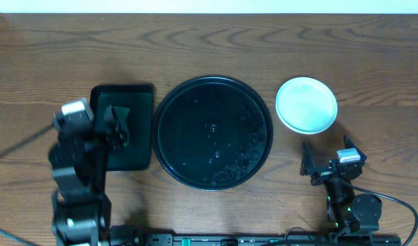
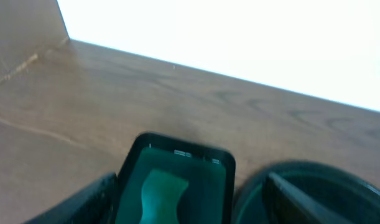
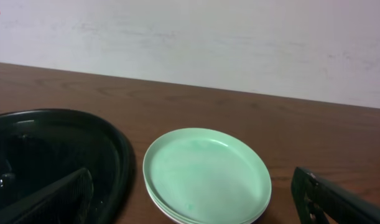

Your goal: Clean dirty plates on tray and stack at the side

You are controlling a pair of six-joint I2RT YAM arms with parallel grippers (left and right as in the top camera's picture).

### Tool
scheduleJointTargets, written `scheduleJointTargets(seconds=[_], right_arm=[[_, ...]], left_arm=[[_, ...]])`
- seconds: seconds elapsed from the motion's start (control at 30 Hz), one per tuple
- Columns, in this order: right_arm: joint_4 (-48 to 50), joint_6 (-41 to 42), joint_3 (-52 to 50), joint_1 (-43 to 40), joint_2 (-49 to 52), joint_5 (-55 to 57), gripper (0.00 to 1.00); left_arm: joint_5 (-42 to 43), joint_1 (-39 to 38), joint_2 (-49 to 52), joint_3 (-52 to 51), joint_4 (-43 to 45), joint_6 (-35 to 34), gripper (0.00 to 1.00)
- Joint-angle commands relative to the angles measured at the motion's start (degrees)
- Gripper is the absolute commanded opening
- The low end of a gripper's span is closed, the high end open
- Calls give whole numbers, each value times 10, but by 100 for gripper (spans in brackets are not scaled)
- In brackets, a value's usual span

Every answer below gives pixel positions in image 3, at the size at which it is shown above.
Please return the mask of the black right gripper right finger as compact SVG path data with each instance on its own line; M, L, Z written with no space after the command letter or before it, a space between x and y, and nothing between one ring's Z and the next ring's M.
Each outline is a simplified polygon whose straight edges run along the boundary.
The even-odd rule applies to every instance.
M296 167L292 197L302 224L380 224L380 208L303 167Z

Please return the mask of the mint green plate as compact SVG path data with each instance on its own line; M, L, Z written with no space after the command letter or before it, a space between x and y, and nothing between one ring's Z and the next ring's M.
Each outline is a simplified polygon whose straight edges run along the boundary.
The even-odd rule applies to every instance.
M269 171L254 150L212 129L161 135L147 149L142 172L168 211L204 223L249 220L272 195Z
M151 188L146 184L146 189L149 194L149 197L152 199L153 203L158 207L158 209L167 217L169 217L174 223L178 224L205 224L204 222L199 222L195 220L191 220L189 218L183 218L179 215L175 215L173 212L168 211L168 208L160 202L157 197L152 193ZM258 221L267 210L269 204L267 204L256 216L252 217L249 220L241 222L240 224L252 224Z

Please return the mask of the white plate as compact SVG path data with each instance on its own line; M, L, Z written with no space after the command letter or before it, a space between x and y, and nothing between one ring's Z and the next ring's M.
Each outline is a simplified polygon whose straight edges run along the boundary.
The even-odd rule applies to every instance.
M175 215L169 213L167 211L166 208L163 208L162 207L162 204L160 202L158 202L156 200L156 197L154 196L154 194L152 193L151 189L146 187L147 189L147 192L149 194L149 197L151 198L151 200L153 201L153 203L155 204L155 206L165 215L167 216L169 219L171 219L174 223L176 224L198 224L198 222L196 221L190 221L190 220L184 220L182 218L179 218L179 217L176 217ZM264 211L262 211L259 215L255 216L254 218L246 221L246 222L242 222L241 224L252 224L252 223L255 223L257 222L261 217L262 217L262 214L264 213Z

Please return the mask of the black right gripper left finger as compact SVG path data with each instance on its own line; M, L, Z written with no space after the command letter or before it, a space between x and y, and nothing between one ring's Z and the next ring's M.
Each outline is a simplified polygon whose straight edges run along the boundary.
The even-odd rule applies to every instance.
M81 168L0 210L0 223L84 223L93 179Z

